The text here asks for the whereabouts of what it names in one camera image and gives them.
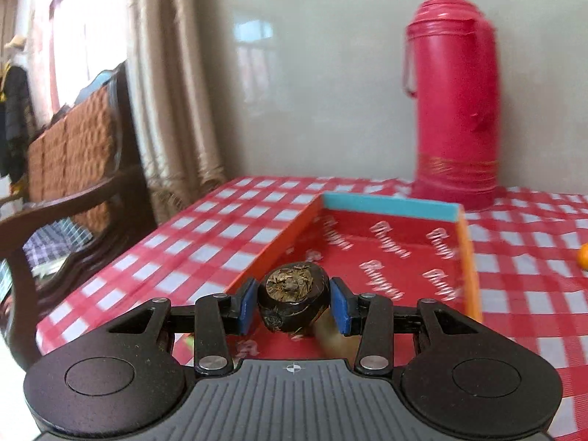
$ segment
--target table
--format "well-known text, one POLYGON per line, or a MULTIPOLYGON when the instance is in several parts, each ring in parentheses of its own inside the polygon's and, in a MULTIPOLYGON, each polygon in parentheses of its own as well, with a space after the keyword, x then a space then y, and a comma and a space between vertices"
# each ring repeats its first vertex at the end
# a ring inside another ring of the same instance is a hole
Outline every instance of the table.
MULTIPOLYGON (((71 294, 38 326, 46 353, 153 297, 174 305, 223 291, 320 191, 406 197, 402 179, 240 178, 178 214, 71 294)), ((484 323, 558 369, 562 405, 550 433, 588 440, 588 196, 504 189, 467 214, 484 323)), ((174 355, 182 363, 189 355, 174 355)))

